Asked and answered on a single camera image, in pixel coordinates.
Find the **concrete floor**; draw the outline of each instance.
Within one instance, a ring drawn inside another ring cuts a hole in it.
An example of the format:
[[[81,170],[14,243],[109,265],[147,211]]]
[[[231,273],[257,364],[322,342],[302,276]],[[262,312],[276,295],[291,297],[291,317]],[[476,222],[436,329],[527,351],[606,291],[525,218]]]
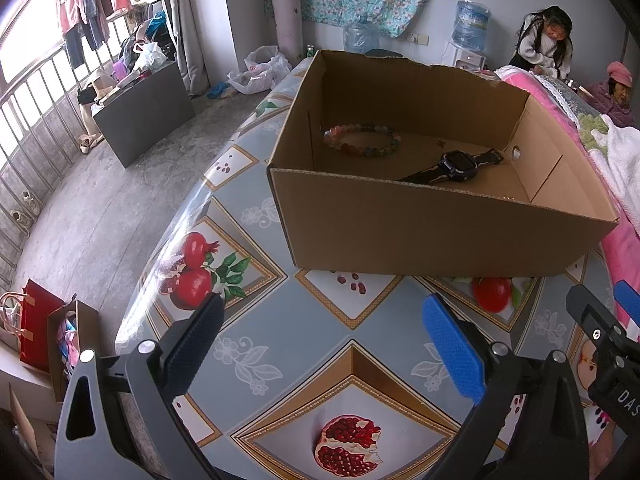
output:
[[[31,278],[64,300],[76,293],[100,312],[102,352],[113,352],[135,283],[162,233],[265,95],[194,100],[196,117],[126,170],[105,141],[80,158],[34,225],[13,290]]]

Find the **railing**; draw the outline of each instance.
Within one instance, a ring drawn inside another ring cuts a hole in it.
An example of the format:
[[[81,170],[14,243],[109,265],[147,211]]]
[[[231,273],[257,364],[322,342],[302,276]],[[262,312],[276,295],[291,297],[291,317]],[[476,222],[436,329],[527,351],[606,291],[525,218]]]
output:
[[[8,290],[30,229],[47,199],[81,155],[86,133],[78,88],[98,67],[111,73],[130,30],[124,13],[108,18],[110,38],[72,69],[58,42],[25,67],[0,97],[0,290]]]

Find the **screw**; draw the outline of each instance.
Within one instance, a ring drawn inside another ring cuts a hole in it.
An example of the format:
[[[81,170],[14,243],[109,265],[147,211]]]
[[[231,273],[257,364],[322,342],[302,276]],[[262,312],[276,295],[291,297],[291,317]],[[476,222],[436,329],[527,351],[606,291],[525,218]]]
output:
[[[504,343],[494,343],[491,346],[491,351],[499,356],[505,356],[509,353],[509,347]]]
[[[151,354],[156,347],[156,342],[151,341],[151,339],[147,339],[138,345],[138,352],[141,354]]]
[[[80,354],[80,360],[83,363],[88,363],[89,361],[91,361],[91,359],[94,358],[94,356],[95,356],[95,352],[89,348],[87,350],[82,351],[82,353]]]
[[[566,355],[559,350],[554,350],[553,358],[556,363],[564,363],[566,361]]]

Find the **white blanket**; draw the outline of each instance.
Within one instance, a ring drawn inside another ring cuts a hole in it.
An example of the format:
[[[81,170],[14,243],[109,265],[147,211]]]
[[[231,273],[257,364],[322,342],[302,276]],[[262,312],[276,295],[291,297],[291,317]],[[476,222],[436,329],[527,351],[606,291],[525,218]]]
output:
[[[640,235],[640,131],[631,126],[619,128],[609,116],[601,117],[608,133],[593,130],[591,134],[600,146],[606,146],[607,155],[594,148],[589,156]]]

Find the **watch strap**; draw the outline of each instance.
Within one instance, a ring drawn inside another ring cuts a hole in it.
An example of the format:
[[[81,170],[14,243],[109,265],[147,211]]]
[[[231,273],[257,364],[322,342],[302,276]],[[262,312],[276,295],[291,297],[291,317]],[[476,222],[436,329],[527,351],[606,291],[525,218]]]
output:
[[[480,155],[473,156],[478,168],[486,166],[488,164],[500,164],[504,157],[498,150],[490,149],[488,152],[480,153]]]
[[[427,168],[426,170],[418,171],[417,173],[401,178],[400,182],[411,182],[412,184],[431,184],[432,182],[445,180],[447,178],[449,178],[447,171],[443,167],[441,167],[441,165],[436,164],[431,168]]]

